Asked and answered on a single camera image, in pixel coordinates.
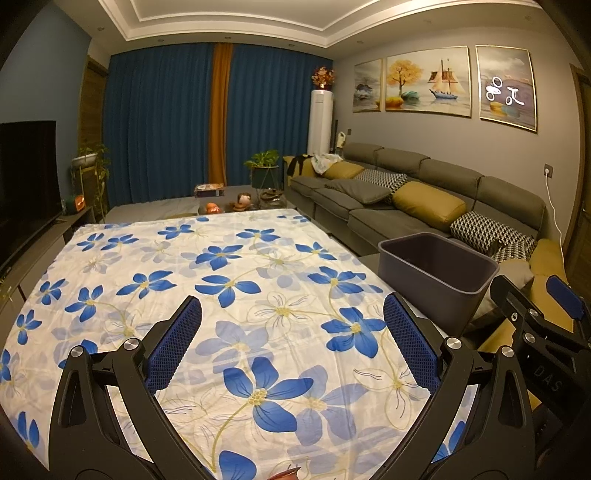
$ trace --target sailboat painting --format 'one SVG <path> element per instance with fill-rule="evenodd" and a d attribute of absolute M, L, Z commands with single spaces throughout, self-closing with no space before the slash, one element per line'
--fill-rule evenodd
<path fill-rule="evenodd" d="M 468 47 L 389 57 L 386 83 L 386 111 L 472 116 Z"/>

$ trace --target gray wall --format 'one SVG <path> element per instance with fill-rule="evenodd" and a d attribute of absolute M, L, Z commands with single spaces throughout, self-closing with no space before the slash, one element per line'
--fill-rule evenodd
<path fill-rule="evenodd" d="M 90 36 L 53 2 L 31 22 L 0 70 L 0 123 L 56 120 L 60 192 L 72 192 L 78 105 Z"/>
<path fill-rule="evenodd" d="M 534 69 L 538 134 L 480 120 L 475 45 L 527 48 Z M 430 48 L 468 45 L 472 66 L 472 118 L 415 112 L 352 113 L 353 66 L 369 60 Z M 349 141 L 368 142 L 429 155 L 509 181 L 548 204 L 544 164 L 560 229 L 566 232 L 579 171 L 579 113 L 570 63 L 579 65 L 558 30 L 545 34 L 509 28 L 465 28 L 385 44 L 337 60 L 335 118 L 339 130 L 352 129 Z M 543 232 L 558 240 L 554 222 Z"/>

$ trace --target potted plant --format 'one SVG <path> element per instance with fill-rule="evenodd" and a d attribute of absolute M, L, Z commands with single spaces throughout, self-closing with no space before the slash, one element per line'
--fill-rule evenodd
<path fill-rule="evenodd" d="M 254 154 L 244 164 L 251 169 L 251 186 L 255 189 L 277 189 L 277 171 L 279 166 L 277 150 L 267 150 Z"/>

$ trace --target television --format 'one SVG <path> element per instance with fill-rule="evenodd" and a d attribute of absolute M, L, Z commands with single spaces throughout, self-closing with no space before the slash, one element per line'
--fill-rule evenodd
<path fill-rule="evenodd" d="M 0 124 L 0 274 L 60 214 L 56 122 Z"/>

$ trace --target white tower air conditioner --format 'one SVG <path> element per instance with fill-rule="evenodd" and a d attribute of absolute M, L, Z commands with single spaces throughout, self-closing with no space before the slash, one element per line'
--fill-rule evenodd
<path fill-rule="evenodd" d="M 312 90 L 308 154 L 328 153 L 332 126 L 333 94 L 328 90 Z"/>

